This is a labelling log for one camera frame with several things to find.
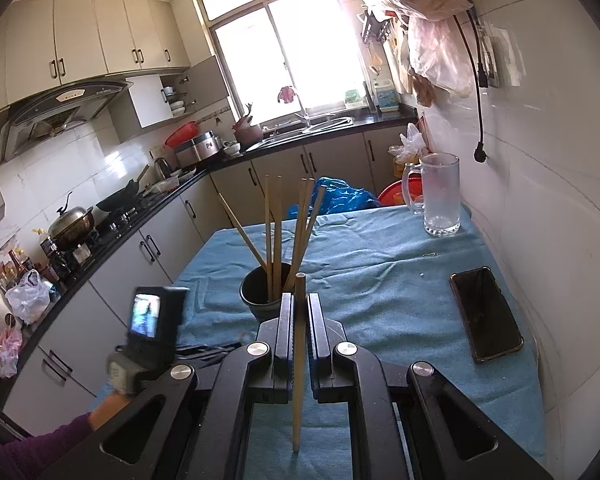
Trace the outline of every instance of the black smartphone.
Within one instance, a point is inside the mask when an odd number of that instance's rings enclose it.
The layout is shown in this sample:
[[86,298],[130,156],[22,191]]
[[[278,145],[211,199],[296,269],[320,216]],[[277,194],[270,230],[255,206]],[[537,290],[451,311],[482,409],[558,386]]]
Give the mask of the black smartphone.
[[452,274],[449,282],[476,362],[522,348],[516,319],[489,267]]

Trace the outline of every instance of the cooking pot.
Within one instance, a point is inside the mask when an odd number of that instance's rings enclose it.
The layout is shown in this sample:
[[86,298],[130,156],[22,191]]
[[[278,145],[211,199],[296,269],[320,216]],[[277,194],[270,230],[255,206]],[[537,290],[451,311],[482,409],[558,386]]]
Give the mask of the cooking pot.
[[178,144],[173,151],[180,167],[188,168],[216,153],[220,153],[222,145],[213,132],[205,132]]
[[61,251],[69,251],[76,247],[93,229],[93,207],[85,209],[69,206],[70,191],[66,196],[64,207],[58,209],[60,215],[49,227],[49,237],[56,243]]

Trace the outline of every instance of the cabinet handle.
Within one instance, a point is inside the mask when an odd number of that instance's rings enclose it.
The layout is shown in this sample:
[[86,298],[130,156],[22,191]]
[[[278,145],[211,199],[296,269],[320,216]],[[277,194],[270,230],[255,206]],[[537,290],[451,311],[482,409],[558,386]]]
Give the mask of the cabinet handle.
[[302,160],[302,167],[304,168],[304,172],[309,174],[309,170],[306,168],[306,164],[304,163],[304,153],[300,153],[300,160]]
[[154,254],[151,252],[151,249],[149,248],[149,246],[144,243],[144,240],[142,240],[140,242],[140,245],[142,247],[144,247],[146,249],[146,251],[149,253],[149,258],[151,258],[151,263],[154,263],[154,261],[155,261]]
[[153,238],[151,238],[151,235],[147,235],[146,236],[146,240],[148,242],[151,242],[154,245],[155,248],[155,255],[156,256],[162,256],[162,253],[160,252],[160,249],[158,249],[158,246],[155,244],[155,240]]
[[51,363],[49,361],[47,361],[46,359],[42,359],[42,364],[46,365],[47,368],[49,368],[49,370],[51,370],[53,373],[55,373],[58,377],[60,377],[60,380],[65,383],[66,382],[66,377],[64,375],[62,375],[58,370],[56,370],[55,368],[52,367]]
[[253,171],[251,171],[251,168],[249,168],[249,176],[251,177],[251,181],[253,182],[253,185],[257,186],[258,184],[256,183],[256,179],[254,179],[254,177],[253,177]]
[[64,366],[66,373],[68,375],[71,375],[72,373],[74,373],[74,369],[71,368],[67,363],[62,361],[62,359],[58,356],[58,354],[56,354],[53,350],[49,350],[49,357],[51,357],[54,361],[60,361],[60,364],[62,364],[62,366]]
[[193,211],[193,206],[191,205],[191,202],[189,202],[189,200],[185,200],[184,203],[185,203],[185,205],[189,206],[189,209],[191,210],[191,214],[193,215],[193,218],[195,218],[196,217],[196,212]]
[[366,143],[369,145],[369,153],[371,154],[371,162],[375,162],[376,158],[374,156],[374,147],[371,145],[370,140],[368,140]]
[[318,173],[318,170],[315,169],[314,154],[312,152],[309,152],[309,160],[311,161],[311,167],[314,168],[314,173]]

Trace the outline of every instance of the upper cabinet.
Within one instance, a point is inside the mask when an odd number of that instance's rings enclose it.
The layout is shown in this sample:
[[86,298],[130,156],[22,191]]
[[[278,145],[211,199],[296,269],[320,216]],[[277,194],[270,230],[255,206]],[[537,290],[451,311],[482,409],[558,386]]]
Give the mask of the upper cabinet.
[[124,0],[93,0],[100,41],[109,73],[140,69],[140,60],[126,20]]
[[5,57],[9,104],[60,84],[54,0],[23,0],[10,5]]
[[190,66],[171,5],[166,2],[149,0],[149,8],[168,65]]
[[54,33],[62,84],[107,73],[93,0],[54,0]]
[[125,8],[141,68],[168,66],[155,30],[149,0],[125,0]]

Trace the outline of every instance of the round metal pivot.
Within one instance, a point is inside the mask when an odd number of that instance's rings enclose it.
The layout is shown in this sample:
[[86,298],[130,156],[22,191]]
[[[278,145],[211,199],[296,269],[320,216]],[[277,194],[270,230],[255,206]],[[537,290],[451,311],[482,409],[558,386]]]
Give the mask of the round metal pivot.
[[336,350],[342,355],[353,355],[358,351],[358,347],[349,341],[343,341],[342,343],[338,343]]
[[191,375],[193,368],[187,365],[176,365],[171,369],[171,377],[177,381],[186,379]]
[[433,375],[433,366],[424,361],[418,361],[411,365],[411,368],[416,373],[416,375],[420,375],[421,377],[429,377]]
[[264,355],[269,352],[269,345],[266,343],[261,343],[260,341],[256,341],[255,343],[251,343],[249,346],[247,346],[247,352],[255,356]]

